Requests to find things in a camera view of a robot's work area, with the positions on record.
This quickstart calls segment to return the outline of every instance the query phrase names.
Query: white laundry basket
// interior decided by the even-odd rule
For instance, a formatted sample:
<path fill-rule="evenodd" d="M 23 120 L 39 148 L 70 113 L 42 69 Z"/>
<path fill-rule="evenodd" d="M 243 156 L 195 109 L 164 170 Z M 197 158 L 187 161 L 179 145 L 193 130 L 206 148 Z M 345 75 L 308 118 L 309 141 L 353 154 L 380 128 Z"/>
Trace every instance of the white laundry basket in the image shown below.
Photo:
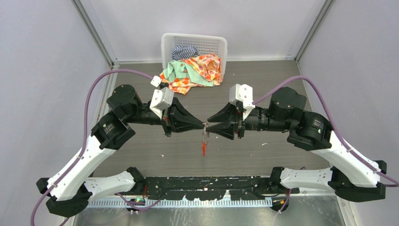
<path fill-rule="evenodd" d="M 199 55 L 216 54 L 222 61 L 222 75 L 226 68 L 227 41 L 222 37 L 166 33 L 161 38 L 162 67 L 172 60 L 172 51 L 175 46 L 195 46 Z"/>

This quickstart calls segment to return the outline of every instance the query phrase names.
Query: mint green cloth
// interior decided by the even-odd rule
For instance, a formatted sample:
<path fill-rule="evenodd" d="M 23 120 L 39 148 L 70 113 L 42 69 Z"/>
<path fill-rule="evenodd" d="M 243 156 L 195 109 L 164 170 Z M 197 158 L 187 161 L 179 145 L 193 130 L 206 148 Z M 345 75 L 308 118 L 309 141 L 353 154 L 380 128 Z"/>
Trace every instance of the mint green cloth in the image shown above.
<path fill-rule="evenodd" d="M 175 81 L 176 78 L 189 78 L 190 82 L 204 86 L 213 86 L 213 81 L 207 81 L 193 67 L 182 61 L 172 60 L 169 62 L 167 68 L 163 70 L 163 74 L 169 82 Z"/>

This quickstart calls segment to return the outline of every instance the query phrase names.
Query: wooden table surface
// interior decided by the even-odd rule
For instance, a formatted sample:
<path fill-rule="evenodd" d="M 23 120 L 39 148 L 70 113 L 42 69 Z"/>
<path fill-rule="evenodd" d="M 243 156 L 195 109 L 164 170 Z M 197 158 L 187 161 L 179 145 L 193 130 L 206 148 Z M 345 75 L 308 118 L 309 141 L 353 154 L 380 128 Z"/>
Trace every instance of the wooden table surface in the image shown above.
<path fill-rule="evenodd" d="M 159 75 L 162 64 L 128 64 L 120 68 Z M 175 94 L 182 105 L 202 121 L 221 110 L 229 99 L 229 88 L 247 84 L 254 89 L 254 99 L 263 96 L 285 79 L 299 75 L 295 61 L 227 62 L 224 81 L 215 87 L 194 87 L 186 96 Z M 151 100 L 154 87 L 142 76 L 119 73 L 115 87 L 132 85 L 143 102 Z M 288 85 L 306 95 L 302 81 Z M 259 103 L 268 107 L 270 98 Z M 246 131 L 233 141 L 210 134 L 206 157 L 202 156 L 202 131 L 173 133 L 166 137 L 161 126 L 131 124 L 136 135 L 95 170 L 95 177 L 118 174 L 137 167 L 144 176 L 241 176 L 269 175 L 275 166 L 299 169 L 323 169 L 328 162 L 315 154 L 287 143 L 287 133 Z"/>

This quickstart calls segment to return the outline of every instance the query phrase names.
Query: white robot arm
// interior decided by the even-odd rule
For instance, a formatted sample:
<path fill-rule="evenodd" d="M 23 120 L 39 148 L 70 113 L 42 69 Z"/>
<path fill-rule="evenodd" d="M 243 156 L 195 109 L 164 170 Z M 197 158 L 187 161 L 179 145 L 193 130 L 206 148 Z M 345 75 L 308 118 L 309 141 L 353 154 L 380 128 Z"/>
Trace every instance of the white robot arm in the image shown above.
<path fill-rule="evenodd" d="M 252 104 L 250 86 L 237 84 L 230 89 L 228 105 L 208 119 L 209 122 L 222 123 L 209 126 L 206 131 L 229 139 L 234 139 L 235 134 L 244 137 L 245 130 L 289 132 L 289 143 L 321 156 L 333 166 L 320 170 L 274 167 L 268 178 L 268 186 L 272 189 L 323 189 L 335 191 L 336 195 L 353 202 L 384 199 L 385 185 L 380 182 L 380 176 L 347 152 L 326 118 L 303 110 L 305 102 L 306 97 L 283 87 L 273 94 L 269 108 L 263 109 Z M 186 111 L 168 88 L 155 90 L 152 101 L 143 104 L 132 86 L 122 85 L 114 90 L 107 103 L 111 111 L 93 127 L 83 156 L 48 194 L 50 199 L 46 205 L 51 213 L 71 217 L 96 199 L 118 192 L 138 194 L 143 190 L 145 179 L 132 167 L 112 177 L 89 178 L 102 161 L 135 134 L 128 123 L 161 125 L 168 137 L 172 132 L 204 128 L 203 122 Z M 372 161 L 356 149 L 353 151 L 378 171 L 386 173 L 384 161 Z M 37 182 L 42 194 L 54 185 L 79 153 L 80 150 L 53 177 L 41 178 Z"/>
<path fill-rule="evenodd" d="M 49 192 L 46 205 L 49 211 L 64 217 L 81 212 L 90 202 L 118 192 L 141 191 L 144 177 L 136 168 L 107 178 L 92 180 L 89 175 L 106 158 L 134 136 L 128 123 L 160 125 L 166 136 L 172 132 L 203 129 L 203 122 L 183 108 L 173 92 L 164 87 L 155 90 L 150 103 L 142 103 L 130 85 L 117 87 L 107 99 L 111 111 L 103 116 L 87 138 L 86 150 L 77 164 Z M 36 183 L 43 194 L 79 158 L 81 149 L 53 177 L 41 178 Z"/>
<path fill-rule="evenodd" d="M 220 122 L 207 128 L 228 139 L 244 137 L 245 130 L 289 132 L 287 141 L 327 160 L 333 167 L 318 170 L 295 170 L 275 167 L 269 183 L 292 189 L 297 187 L 335 191 L 353 202 L 385 198 L 380 175 L 355 158 L 341 144 L 324 116 L 304 110 L 306 97 L 289 87 L 282 87 L 272 97 L 268 109 L 252 105 L 252 88 L 235 85 L 230 88 L 229 103 L 209 122 Z M 352 150 L 378 171 L 386 173 L 384 161 L 372 161 L 355 148 Z"/>

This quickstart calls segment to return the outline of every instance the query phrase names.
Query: white cable clip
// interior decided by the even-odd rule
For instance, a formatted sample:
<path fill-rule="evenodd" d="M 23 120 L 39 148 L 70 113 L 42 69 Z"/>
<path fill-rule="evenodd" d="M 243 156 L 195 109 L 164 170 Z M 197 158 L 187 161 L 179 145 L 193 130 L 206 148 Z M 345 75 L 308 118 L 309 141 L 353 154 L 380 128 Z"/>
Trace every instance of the white cable clip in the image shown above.
<path fill-rule="evenodd" d="M 154 90 L 152 95 L 152 100 L 150 104 L 150 109 L 153 111 L 160 119 L 162 118 L 162 111 L 167 109 L 172 105 L 174 92 L 168 87 L 163 89 Z"/>
<path fill-rule="evenodd" d="M 252 104 L 252 87 L 246 84 L 235 84 L 232 86 L 229 91 L 229 102 L 232 105 L 236 105 L 237 101 L 242 102 L 244 108 L 242 119 L 245 120 L 251 113 L 252 109 L 255 108 L 255 105 Z"/>
<path fill-rule="evenodd" d="M 151 80 L 151 85 L 158 87 L 161 84 L 161 82 L 162 79 L 159 76 L 154 75 L 154 78 Z"/>

